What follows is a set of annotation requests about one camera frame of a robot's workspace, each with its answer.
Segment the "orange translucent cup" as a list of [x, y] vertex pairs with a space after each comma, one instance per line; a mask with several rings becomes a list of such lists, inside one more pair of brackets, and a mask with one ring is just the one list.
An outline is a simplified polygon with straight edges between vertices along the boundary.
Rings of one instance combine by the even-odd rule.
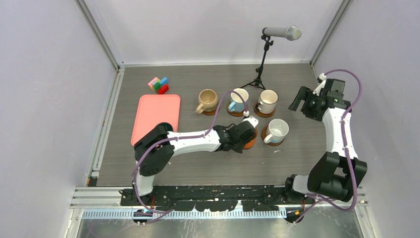
[[252, 140], [249, 143], [245, 144], [244, 150], [248, 150], [248, 149], [250, 149], [250, 148], [252, 148], [254, 146], [255, 141], [256, 141], [256, 139], [258, 137], [258, 129], [255, 128], [255, 130], [256, 130], [256, 133], [255, 133], [254, 137], [252, 138]]

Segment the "light blue mug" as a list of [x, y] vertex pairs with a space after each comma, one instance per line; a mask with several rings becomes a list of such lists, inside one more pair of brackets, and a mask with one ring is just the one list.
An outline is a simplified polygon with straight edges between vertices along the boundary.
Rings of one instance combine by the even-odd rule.
[[243, 88], [234, 89], [230, 94], [230, 101], [227, 110], [230, 113], [242, 113], [245, 110], [245, 104], [249, 98], [249, 93]]

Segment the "white mug dark rim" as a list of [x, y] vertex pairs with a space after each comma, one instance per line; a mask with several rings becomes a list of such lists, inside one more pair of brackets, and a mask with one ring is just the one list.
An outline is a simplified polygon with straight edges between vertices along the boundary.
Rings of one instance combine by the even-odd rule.
[[257, 102], [257, 111], [262, 114], [271, 114], [274, 112], [278, 102], [278, 94], [271, 89], [261, 91]]

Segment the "beige ceramic mug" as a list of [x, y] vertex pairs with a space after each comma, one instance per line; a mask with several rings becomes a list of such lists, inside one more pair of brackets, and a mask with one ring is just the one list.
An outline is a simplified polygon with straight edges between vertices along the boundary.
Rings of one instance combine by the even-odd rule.
[[212, 111], [217, 108], [219, 103], [218, 95], [211, 89], [202, 90], [198, 96], [198, 103], [195, 111], [197, 114], [201, 114], [203, 111]]

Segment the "pink plastic tray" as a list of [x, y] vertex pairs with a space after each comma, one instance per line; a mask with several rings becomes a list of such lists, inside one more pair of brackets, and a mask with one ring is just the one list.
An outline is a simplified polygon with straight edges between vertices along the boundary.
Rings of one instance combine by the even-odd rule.
[[135, 116], [131, 145], [134, 146], [143, 136], [161, 122], [167, 122], [176, 132], [178, 130], [181, 98], [175, 94], [143, 95], [139, 99]]

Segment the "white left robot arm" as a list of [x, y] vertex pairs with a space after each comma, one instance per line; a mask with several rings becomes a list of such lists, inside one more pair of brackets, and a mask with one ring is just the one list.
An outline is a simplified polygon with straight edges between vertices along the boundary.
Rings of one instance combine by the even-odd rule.
[[242, 153], [245, 145], [256, 137], [258, 123], [256, 118], [249, 117], [239, 124], [184, 133], [174, 132], [169, 123], [158, 124], [133, 146], [137, 161], [133, 199], [140, 205], [151, 201], [155, 175], [175, 156], [200, 151]]

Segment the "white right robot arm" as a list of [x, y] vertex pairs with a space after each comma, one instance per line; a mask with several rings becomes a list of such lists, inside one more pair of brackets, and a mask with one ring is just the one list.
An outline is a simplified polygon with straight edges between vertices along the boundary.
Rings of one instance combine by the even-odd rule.
[[344, 88], [345, 81], [331, 78], [322, 80], [314, 90], [302, 86], [288, 107], [296, 111], [304, 101], [301, 112], [323, 122], [326, 132], [326, 152], [309, 175], [293, 174], [286, 179], [282, 192], [288, 203], [302, 201], [308, 193], [348, 202], [367, 172], [366, 162], [358, 159], [353, 147], [351, 103], [343, 98]]

